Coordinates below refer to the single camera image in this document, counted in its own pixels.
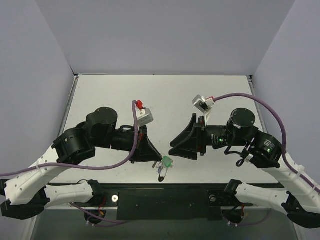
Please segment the green plastic key tag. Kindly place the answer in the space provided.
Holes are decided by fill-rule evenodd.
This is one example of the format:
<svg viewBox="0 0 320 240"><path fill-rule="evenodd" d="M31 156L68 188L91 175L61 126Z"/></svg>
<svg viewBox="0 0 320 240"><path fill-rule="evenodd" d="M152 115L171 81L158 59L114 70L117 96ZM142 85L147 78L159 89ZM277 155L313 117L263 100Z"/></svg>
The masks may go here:
<svg viewBox="0 0 320 240"><path fill-rule="evenodd" d="M162 164L168 169L171 168L173 165L173 160L168 156L162 157Z"/></svg>

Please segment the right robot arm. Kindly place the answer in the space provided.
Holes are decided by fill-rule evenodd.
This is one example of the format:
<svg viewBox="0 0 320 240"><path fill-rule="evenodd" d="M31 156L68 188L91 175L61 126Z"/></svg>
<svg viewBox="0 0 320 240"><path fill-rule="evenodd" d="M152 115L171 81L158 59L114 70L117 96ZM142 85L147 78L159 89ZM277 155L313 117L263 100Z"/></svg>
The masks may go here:
<svg viewBox="0 0 320 240"><path fill-rule="evenodd" d="M223 200L230 205L252 204L271 208L286 215L293 223L306 228L320 226L320 196L315 187L302 179L304 168L286 164L282 144L272 135L254 126L256 117L246 108L237 108L230 114L226 125L207 125L203 116L193 114L188 126L171 141L169 155L196 161L198 156L224 148L225 155L240 156L237 167L243 163L254 165L273 176L284 190L260 188L232 179L223 191ZM243 147L241 152L232 147Z"/></svg>

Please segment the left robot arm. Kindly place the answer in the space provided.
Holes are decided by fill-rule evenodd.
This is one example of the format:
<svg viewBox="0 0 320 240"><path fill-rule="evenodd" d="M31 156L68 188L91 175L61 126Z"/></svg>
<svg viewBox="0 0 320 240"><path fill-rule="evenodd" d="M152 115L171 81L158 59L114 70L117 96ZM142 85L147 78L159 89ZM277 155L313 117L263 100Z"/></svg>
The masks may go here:
<svg viewBox="0 0 320 240"><path fill-rule="evenodd" d="M69 203L102 207L107 202L97 180L82 179L76 184L53 186L51 181L70 168L82 168L97 148L128 152L127 162L160 162L162 155L148 138L147 124L153 121L150 109L132 104L134 125L117 128L118 114L109 107L98 108L84 122L66 130L26 171L1 179L0 193L6 198L0 210L4 217L27 220L45 209Z"/></svg>

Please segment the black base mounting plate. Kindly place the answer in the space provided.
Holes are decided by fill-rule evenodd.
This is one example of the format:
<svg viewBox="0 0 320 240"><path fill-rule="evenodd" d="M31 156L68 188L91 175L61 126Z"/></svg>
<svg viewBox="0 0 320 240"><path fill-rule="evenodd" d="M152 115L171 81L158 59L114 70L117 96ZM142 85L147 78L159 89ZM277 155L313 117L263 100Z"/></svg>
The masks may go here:
<svg viewBox="0 0 320 240"><path fill-rule="evenodd" d="M242 206L235 197L224 192L226 186L225 183L103 183L102 196L91 200L87 206L116 207L117 220L215 221L222 218L222 208Z"/></svg>

